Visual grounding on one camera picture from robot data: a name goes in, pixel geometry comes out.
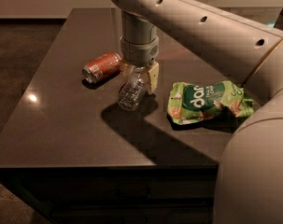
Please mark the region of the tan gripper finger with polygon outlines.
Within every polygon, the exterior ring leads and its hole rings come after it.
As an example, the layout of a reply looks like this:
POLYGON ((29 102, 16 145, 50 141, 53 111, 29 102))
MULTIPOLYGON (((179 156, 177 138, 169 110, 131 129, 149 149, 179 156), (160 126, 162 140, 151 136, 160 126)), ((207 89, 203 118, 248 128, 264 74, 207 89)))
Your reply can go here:
POLYGON ((158 86, 159 79, 159 64, 155 62, 151 66, 148 67, 147 72, 147 91, 149 94, 152 94, 156 91, 158 86))
POLYGON ((127 79, 133 73, 134 69, 135 66, 126 61, 120 63, 120 74, 124 79, 127 79))

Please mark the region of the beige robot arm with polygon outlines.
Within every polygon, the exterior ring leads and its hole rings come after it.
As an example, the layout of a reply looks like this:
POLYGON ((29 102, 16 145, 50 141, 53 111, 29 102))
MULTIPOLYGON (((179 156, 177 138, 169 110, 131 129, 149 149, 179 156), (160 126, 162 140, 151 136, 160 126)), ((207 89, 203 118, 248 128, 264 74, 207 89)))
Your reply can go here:
POLYGON ((194 0, 111 0, 240 85, 260 109, 219 160, 214 224, 283 224, 283 31, 194 0))

